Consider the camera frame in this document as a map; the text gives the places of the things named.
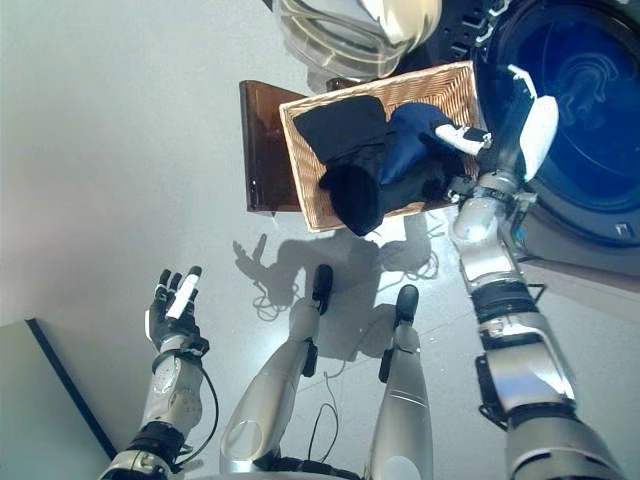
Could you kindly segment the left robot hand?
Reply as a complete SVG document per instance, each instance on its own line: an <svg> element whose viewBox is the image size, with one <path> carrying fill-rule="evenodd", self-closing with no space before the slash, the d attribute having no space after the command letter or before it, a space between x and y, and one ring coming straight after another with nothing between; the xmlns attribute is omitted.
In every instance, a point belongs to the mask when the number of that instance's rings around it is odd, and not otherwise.
<svg viewBox="0 0 640 480"><path fill-rule="evenodd" d="M174 337L194 345L203 342L195 320L196 285L201 276L200 266L193 266L186 275L162 271L144 320L145 335L158 352Z"/></svg>

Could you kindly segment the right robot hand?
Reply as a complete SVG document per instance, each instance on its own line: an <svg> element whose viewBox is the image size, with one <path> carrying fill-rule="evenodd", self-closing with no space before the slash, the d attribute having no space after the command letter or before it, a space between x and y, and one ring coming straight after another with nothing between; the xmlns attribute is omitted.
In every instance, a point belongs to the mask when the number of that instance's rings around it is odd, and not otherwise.
<svg viewBox="0 0 640 480"><path fill-rule="evenodd" d="M431 132L444 144L475 158L479 173L502 171L518 185L530 182L543 165L556 137L559 107L555 97L537 93L526 70L510 64L509 104L496 130L433 120Z"/></svg>

